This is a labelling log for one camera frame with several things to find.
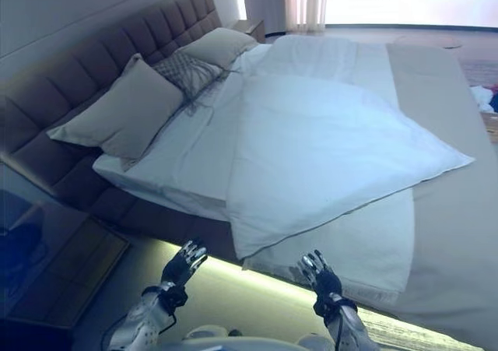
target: sheer curtain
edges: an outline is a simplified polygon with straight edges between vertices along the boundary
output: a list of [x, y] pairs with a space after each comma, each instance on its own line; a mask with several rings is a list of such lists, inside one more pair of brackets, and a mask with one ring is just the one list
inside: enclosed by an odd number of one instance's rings
[[286, 0], [286, 28], [290, 32], [322, 32], [327, 0]]

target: gray pillow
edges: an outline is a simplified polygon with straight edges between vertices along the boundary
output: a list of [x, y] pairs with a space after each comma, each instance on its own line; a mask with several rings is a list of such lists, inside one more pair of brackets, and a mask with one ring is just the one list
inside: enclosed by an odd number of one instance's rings
[[228, 69], [236, 57], [256, 45], [258, 42], [248, 34], [228, 28], [216, 28], [178, 51]]
[[153, 68], [184, 92], [187, 102], [193, 101], [223, 72], [216, 65], [210, 65], [179, 51], [156, 63]]
[[134, 55], [107, 93], [47, 134], [51, 139], [99, 146], [109, 155], [137, 160], [182, 101], [175, 85]]

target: nightstand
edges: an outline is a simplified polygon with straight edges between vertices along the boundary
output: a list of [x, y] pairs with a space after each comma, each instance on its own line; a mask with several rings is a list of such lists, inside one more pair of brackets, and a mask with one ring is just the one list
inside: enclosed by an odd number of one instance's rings
[[33, 205], [18, 223], [38, 211], [44, 253], [16, 291], [4, 290], [6, 349], [69, 349], [71, 330], [129, 245], [92, 216], [51, 203]]
[[233, 25], [232, 29], [238, 30], [239, 32], [243, 32], [245, 34], [248, 34], [249, 36], [254, 37], [254, 39], [260, 44], [264, 44], [266, 42], [265, 23], [263, 22], [263, 20], [239, 20]]

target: blue object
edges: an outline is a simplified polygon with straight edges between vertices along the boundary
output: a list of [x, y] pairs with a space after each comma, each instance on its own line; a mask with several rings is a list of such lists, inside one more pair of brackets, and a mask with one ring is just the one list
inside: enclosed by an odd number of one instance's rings
[[489, 104], [491, 105], [491, 107], [494, 109], [495, 112], [498, 112], [498, 93], [493, 96]]

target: bed frame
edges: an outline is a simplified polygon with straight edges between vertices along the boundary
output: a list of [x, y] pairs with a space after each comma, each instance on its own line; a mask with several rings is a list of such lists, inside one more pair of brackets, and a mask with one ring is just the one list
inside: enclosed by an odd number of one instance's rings
[[228, 223], [136, 198], [93, 171], [100, 149], [53, 141], [45, 133], [98, 100], [133, 54], [153, 64], [218, 26], [213, 0], [165, 0], [22, 75], [0, 99], [2, 161], [59, 202], [121, 229], [178, 244], [200, 237], [211, 254], [237, 261]]

